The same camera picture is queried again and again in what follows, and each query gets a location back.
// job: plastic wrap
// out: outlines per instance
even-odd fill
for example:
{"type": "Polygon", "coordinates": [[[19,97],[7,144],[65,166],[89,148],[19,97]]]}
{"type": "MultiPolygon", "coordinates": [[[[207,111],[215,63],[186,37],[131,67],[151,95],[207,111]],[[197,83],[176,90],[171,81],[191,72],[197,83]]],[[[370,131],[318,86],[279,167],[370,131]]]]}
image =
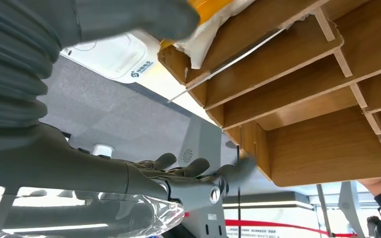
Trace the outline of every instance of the plastic wrap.
{"type": "Polygon", "coordinates": [[[178,203],[146,195],[30,187],[19,190],[6,213],[0,238],[146,238],[185,214],[178,203]]]}

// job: robotic arm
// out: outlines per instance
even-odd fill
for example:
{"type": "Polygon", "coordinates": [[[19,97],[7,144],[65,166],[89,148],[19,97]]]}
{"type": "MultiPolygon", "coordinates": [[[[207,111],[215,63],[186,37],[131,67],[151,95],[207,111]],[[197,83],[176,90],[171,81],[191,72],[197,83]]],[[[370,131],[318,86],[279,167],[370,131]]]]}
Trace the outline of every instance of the robotic arm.
{"type": "Polygon", "coordinates": [[[47,92],[41,79],[51,75],[62,48],[136,28],[179,40],[198,22],[186,0],[0,0],[0,186],[5,193],[37,187],[143,194],[189,211],[216,203],[245,179],[256,167],[254,160],[211,176],[183,177],[145,163],[83,153],[59,130],[38,121],[47,113],[36,100],[47,92]]]}

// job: wire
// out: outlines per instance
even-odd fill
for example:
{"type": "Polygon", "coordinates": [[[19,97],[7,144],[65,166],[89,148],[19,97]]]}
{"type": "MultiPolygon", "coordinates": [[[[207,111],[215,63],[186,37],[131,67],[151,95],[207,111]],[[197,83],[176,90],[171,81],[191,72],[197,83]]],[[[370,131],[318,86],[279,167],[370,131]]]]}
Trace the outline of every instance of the wire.
{"type": "MultiPolygon", "coordinates": [[[[240,146],[237,146],[237,165],[240,163],[240,146]]],[[[237,189],[237,203],[239,204],[237,207],[237,219],[240,221],[242,219],[242,209],[240,207],[240,185],[237,189]]],[[[239,225],[239,236],[238,238],[242,238],[242,227],[239,225]]]]}

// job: glove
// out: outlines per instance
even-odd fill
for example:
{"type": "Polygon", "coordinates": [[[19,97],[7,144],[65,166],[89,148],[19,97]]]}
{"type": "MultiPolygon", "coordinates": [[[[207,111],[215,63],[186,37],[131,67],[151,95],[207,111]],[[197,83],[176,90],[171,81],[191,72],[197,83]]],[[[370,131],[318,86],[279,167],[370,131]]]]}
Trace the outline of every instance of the glove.
{"type": "Polygon", "coordinates": [[[55,29],[62,47],[142,29],[180,40],[199,24],[186,0],[21,0],[55,29]]]}
{"type": "Polygon", "coordinates": [[[158,39],[190,35],[199,16],[186,0],[0,0],[0,128],[38,124],[62,48],[142,29],[158,39]]]}

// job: red barrier rope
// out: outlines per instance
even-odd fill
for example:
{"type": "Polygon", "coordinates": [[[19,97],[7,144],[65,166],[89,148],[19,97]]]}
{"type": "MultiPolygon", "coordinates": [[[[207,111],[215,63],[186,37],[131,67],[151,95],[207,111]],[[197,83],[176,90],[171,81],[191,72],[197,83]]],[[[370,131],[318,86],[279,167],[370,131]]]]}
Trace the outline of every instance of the red barrier rope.
{"type": "MultiPolygon", "coordinates": [[[[300,227],[295,225],[289,225],[289,224],[283,224],[283,223],[275,223],[275,222],[255,222],[255,221],[238,221],[238,220],[226,220],[226,226],[240,226],[240,227],[291,227],[291,228],[297,228],[302,230],[308,230],[311,232],[317,232],[320,234],[327,235],[329,237],[332,237],[329,235],[328,232],[312,229],[308,227],[300,227]]],[[[334,237],[357,237],[356,234],[332,234],[334,237]]]]}

